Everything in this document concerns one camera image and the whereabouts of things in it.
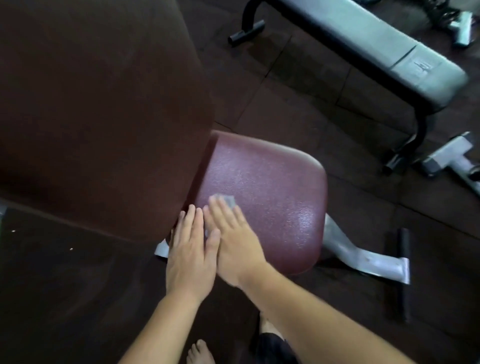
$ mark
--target bare foot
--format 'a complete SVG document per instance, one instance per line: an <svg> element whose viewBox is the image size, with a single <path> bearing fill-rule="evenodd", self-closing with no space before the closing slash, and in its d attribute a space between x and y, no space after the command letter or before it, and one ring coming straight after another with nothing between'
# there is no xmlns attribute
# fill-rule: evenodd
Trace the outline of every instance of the bare foot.
<svg viewBox="0 0 480 364"><path fill-rule="evenodd" d="M203 340L198 340L188 350L187 364L215 364L212 353Z"/></svg>
<svg viewBox="0 0 480 364"><path fill-rule="evenodd" d="M261 334L265 334L267 332L270 332L272 334L275 334L279 336L282 340L284 340L282 334L280 334L280 331L278 331L273 324L268 321L268 319L263 315L263 313L260 313L260 327L259 331Z"/></svg>

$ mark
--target weight bench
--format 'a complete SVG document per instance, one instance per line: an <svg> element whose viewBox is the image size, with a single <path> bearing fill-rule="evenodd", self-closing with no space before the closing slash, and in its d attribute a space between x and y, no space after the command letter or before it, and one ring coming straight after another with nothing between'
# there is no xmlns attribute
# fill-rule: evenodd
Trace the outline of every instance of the weight bench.
<svg viewBox="0 0 480 364"><path fill-rule="evenodd" d="M247 3L242 30L228 38L232 46L252 39L265 28L263 20L253 22L262 1ZM386 174L410 161L433 127L435 113L445 108L468 81L456 64L352 0L265 2L415 109L417 131L392 150L383 168Z"/></svg>

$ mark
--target dark gym floor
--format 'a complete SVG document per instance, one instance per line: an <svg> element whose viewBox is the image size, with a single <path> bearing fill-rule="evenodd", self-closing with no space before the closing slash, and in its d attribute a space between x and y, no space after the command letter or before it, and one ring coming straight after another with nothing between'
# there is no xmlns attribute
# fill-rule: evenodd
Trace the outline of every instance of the dark gym floor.
<svg viewBox="0 0 480 364"><path fill-rule="evenodd" d="M413 319L393 317L392 285L325 255L293 279L419 363L480 358L480 200L449 172L383 177L379 157L412 130L413 110L268 5L265 31L231 49L246 0L180 0L210 81L216 128L301 149L329 175L328 212L358 246L389 252L412 242ZM480 10L478 0L452 2ZM422 12L384 0L373 11L457 62L470 84L442 111L424 150L456 133L480 137L480 44L452 51ZM480 157L480 147L472 153ZM2 363L115 363L165 293L154 244L133 245L10 209L0 244ZM248 362L257 312L217 280L187 345L202 338L217 364Z"/></svg>

